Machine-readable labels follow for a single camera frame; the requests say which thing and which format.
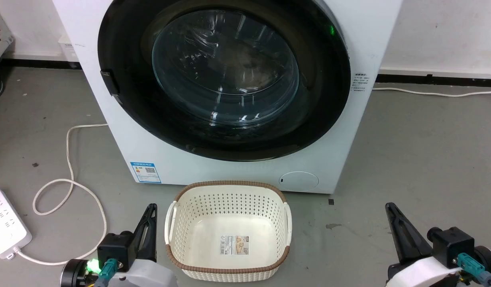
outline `concrete floor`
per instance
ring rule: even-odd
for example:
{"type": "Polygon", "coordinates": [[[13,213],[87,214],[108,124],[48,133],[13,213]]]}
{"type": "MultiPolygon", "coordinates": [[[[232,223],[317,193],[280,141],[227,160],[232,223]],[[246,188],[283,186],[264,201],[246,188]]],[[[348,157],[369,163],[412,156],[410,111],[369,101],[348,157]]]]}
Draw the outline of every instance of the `concrete floor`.
{"type": "MultiPolygon", "coordinates": [[[[487,88],[395,85],[463,93],[487,88]]],[[[0,188],[33,233],[23,252],[61,261],[85,253],[102,233],[96,204],[76,189],[59,211],[37,216],[31,202],[50,180],[68,178],[65,134],[105,122],[81,71],[17,68],[0,98],[0,188]]],[[[104,205],[109,232],[133,230],[148,203],[158,204],[158,263],[181,287],[227,286],[193,280],[168,260],[163,217],[179,186],[135,183],[106,127],[76,131],[71,157],[76,181],[104,205]]],[[[50,210],[67,184],[49,189],[38,208],[50,210]]],[[[491,95],[467,98],[374,92],[340,184],[326,195],[287,193],[293,213],[290,254],[273,278],[242,287],[383,286],[397,255],[384,205],[395,202],[426,231],[458,226],[491,248],[491,95]]],[[[56,286],[61,267],[0,259],[0,285],[56,286]]]]}

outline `front-loading washing machine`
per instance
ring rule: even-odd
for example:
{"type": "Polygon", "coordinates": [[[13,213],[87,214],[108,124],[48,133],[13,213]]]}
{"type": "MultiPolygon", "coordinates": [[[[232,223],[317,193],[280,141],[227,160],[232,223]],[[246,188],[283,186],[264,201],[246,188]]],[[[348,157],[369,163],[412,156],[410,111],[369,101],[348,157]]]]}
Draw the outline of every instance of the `front-loading washing machine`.
{"type": "Polygon", "coordinates": [[[54,0],[137,182],[331,194],[402,0],[54,0]]]}

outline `cable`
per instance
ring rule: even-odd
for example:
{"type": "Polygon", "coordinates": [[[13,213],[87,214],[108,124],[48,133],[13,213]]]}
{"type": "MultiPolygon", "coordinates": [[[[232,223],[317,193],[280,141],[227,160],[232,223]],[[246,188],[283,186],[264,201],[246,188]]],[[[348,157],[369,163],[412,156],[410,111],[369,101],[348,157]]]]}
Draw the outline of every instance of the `cable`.
{"type": "MultiPolygon", "coordinates": [[[[107,220],[106,220],[106,215],[104,214],[104,209],[102,207],[102,204],[100,203],[100,200],[98,200],[98,197],[96,197],[96,195],[93,193],[93,191],[89,190],[89,188],[85,187],[84,185],[82,185],[82,184],[74,181],[74,170],[72,169],[72,164],[70,163],[70,151],[69,151],[70,132],[73,131],[74,129],[79,129],[79,128],[93,128],[93,127],[105,127],[105,126],[107,126],[107,124],[81,125],[81,126],[75,126],[75,127],[72,127],[71,129],[69,129],[69,131],[67,132],[67,163],[69,164],[69,169],[70,169],[70,179],[59,178],[59,179],[55,179],[53,181],[50,181],[50,182],[46,183],[36,193],[35,198],[33,199],[33,211],[36,214],[38,214],[39,216],[45,216],[45,215],[48,215],[48,214],[52,214],[54,211],[57,211],[65,203],[65,201],[67,201],[67,199],[69,198],[70,194],[72,194],[72,190],[74,189],[74,184],[77,185],[78,187],[81,187],[82,189],[84,189],[85,191],[87,191],[87,193],[89,193],[91,196],[93,196],[93,198],[95,199],[95,201],[96,201],[96,203],[98,205],[98,208],[100,209],[100,214],[102,215],[102,220],[104,221],[104,232],[102,233],[102,237],[100,238],[100,240],[98,241],[98,243],[95,245],[95,247],[93,247],[89,252],[87,252],[87,253],[83,254],[82,256],[79,256],[78,258],[75,258],[75,259],[83,259],[86,256],[88,256],[91,253],[93,253],[97,249],[98,244],[100,244],[100,242],[102,242],[102,240],[104,239],[104,237],[107,234],[107,220]],[[50,211],[47,211],[47,212],[40,212],[40,211],[38,211],[38,209],[36,209],[36,200],[38,199],[38,196],[40,196],[40,194],[42,193],[42,191],[46,187],[48,187],[49,185],[51,185],[51,184],[53,184],[55,182],[61,182],[61,181],[70,182],[70,189],[69,189],[69,192],[67,193],[67,195],[65,196],[65,198],[56,207],[54,207],[50,211]]],[[[34,258],[31,258],[31,257],[25,255],[24,253],[22,253],[22,251],[20,249],[17,249],[16,248],[16,249],[14,249],[14,251],[18,255],[22,256],[24,259],[29,260],[29,261],[34,262],[34,263],[42,264],[42,265],[56,266],[56,265],[64,265],[64,264],[66,264],[68,262],[68,260],[67,261],[63,261],[63,262],[43,262],[43,261],[36,260],[34,258]]]]}
{"type": "Polygon", "coordinates": [[[473,96],[475,94],[491,94],[491,91],[470,92],[470,93],[462,93],[462,94],[446,94],[446,93],[437,93],[437,92],[417,92],[417,91],[410,91],[410,90],[404,90],[398,88],[374,88],[373,90],[374,91],[400,91],[400,92],[408,92],[408,93],[415,93],[415,94],[424,94],[428,96],[447,96],[449,98],[460,98],[462,96],[473,96]]]}

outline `green indicator light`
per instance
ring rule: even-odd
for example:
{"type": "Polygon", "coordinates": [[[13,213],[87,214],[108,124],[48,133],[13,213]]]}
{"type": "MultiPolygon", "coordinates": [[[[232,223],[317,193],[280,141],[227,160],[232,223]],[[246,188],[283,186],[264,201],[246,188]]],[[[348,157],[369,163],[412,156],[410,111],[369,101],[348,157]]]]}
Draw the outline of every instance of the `green indicator light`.
{"type": "Polygon", "coordinates": [[[89,260],[88,263],[86,264],[86,270],[88,270],[89,272],[99,274],[101,270],[98,267],[98,259],[94,258],[92,260],[89,260]]]}

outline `plastic basket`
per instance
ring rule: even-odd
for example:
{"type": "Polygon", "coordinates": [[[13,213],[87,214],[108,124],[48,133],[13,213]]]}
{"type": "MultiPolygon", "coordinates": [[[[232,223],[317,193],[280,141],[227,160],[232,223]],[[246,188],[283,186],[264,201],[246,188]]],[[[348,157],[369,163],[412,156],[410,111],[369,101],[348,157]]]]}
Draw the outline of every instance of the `plastic basket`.
{"type": "Polygon", "coordinates": [[[164,240],[167,256],[192,278],[264,280],[288,256],[291,211],[279,189],[269,184],[198,182],[171,203],[164,240]]]}

